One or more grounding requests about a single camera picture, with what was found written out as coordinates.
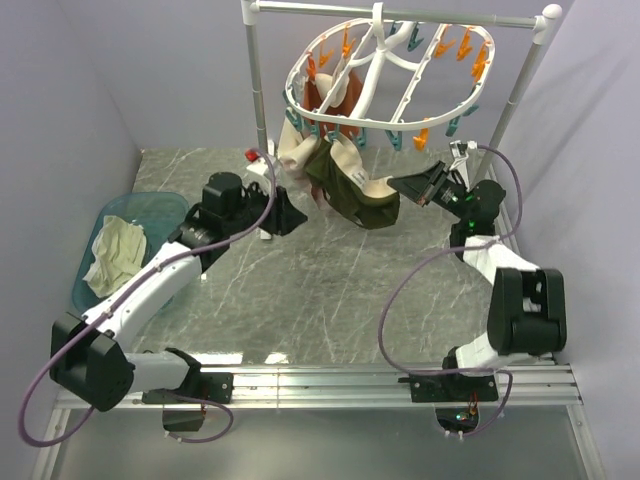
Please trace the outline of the olive green underwear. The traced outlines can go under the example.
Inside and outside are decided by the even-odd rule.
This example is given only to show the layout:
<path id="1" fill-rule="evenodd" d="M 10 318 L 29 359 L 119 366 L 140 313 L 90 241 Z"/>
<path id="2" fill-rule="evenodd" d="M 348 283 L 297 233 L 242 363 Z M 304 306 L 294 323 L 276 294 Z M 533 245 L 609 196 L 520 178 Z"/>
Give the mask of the olive green underwear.
<path id="1" fill-rule="evenodd" d="M 356 146 L 344 135 L 321 140 L 304 166 L 304 173 L 325 185 L 330 207 L 346 220 L 366 229 L 393 226 L 399 216 L 400 195 L 388 177 L 372 178 Z"/>

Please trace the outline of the white oval clip hanger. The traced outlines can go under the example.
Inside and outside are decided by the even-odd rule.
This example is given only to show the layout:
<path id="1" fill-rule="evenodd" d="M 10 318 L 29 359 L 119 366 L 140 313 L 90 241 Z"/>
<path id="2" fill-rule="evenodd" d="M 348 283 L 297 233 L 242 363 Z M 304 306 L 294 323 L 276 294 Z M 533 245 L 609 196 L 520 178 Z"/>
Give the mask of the white oval clip hanger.
<path id="1" fill-rule="evenodd" d="M 313 38 L 286 76 L 285 111 L 297 130 L 340 127 L 416 132 L 458 121 L 479 107 L 496 55 L 491 33 L 474 24 L 452 21 L 393 21 L 383 3 L 361 18 L 329 27 Z M 307 80 L 316 73 L 337 80 L 318 109 L 302 106 Z M 325 111 L 354 71 L 362 91 L 351 115 Z"/>

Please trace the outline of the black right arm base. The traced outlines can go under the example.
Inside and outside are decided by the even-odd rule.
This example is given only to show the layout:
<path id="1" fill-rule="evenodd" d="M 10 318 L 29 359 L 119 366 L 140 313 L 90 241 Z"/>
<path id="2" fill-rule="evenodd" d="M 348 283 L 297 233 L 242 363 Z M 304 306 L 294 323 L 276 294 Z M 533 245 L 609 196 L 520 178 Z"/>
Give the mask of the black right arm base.
<path id="1" fill-rule="evenodd" d="M 438 425 L 446 434 L 456 434 L 458 437 L 478 429 L 480 402 L 494 402 L 499 399 L 493 375 L 406 375 L 400 377 L 398 382 L 409 387 L 413 403 L 436 404 L 435 416 Z"/>

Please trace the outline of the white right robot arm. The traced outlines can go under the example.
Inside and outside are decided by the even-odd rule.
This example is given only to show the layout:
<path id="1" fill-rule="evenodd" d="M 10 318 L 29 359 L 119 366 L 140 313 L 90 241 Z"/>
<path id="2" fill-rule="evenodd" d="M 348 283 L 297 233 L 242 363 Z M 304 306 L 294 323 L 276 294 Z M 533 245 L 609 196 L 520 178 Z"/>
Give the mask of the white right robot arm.
<path id="1" fill-rule="evenodd" d="M 472 392 L 476 377 L 515 361 L 560 352 L 567 340 L 564 278 L 523 259 L 504 244 L 496 219 L 506 197 L 503 187 L 482 180 L 467 188 L 442 162 L 421 173 L 395 177 L 387 184 L 419 206 L 434 203 L 458 221 L 451 227 L 454 255 L 491 285 L 484 333 L 450 350 L 442 362 L 442 391 L 460 400 Z"/>

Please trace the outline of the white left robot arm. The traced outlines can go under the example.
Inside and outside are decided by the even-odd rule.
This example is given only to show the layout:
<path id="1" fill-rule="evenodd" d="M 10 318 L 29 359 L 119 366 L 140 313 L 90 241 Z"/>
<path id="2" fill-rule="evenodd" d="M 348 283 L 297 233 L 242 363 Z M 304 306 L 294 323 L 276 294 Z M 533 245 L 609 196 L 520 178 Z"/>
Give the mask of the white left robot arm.
<path id="1" fill-rule="evenodd" d="M 206 272 L 230 244 L 254 229 L 285 236 L 307 221 L 286 189 L 264 192 L 230 172 L 213 174 L 184 220 L 155 257 L 123 287 L 80 317 L 67 314 L 52 328 L 50 378 L 91 407 L 106 412 L 128 394 L 168 391 L 180 402 L 208 398 L 202 365 L 167 348 L 129 354 L 142 327 L 182 288 Z"/>

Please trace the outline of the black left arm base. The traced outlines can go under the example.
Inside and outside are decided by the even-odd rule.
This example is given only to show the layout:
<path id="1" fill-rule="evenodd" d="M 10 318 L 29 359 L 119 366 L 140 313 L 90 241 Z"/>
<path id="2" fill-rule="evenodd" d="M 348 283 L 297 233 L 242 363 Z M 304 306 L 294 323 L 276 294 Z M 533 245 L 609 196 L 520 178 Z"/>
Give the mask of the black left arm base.
<path id="1" fill-rule="evenodd" d="M 231 403 L 234 375 L 230 372 L 195 374 L 175 390 L 144 392 L 144 405 L 162 406 L 162 426 L 167 437 L 189 444 L 202 444 L 218 440 L 226 435 L 234 423 Z M 208 437 L 197 438 L 202 432 L 210 409 L 221 412 L 226 422 L 221 431 Z"/>

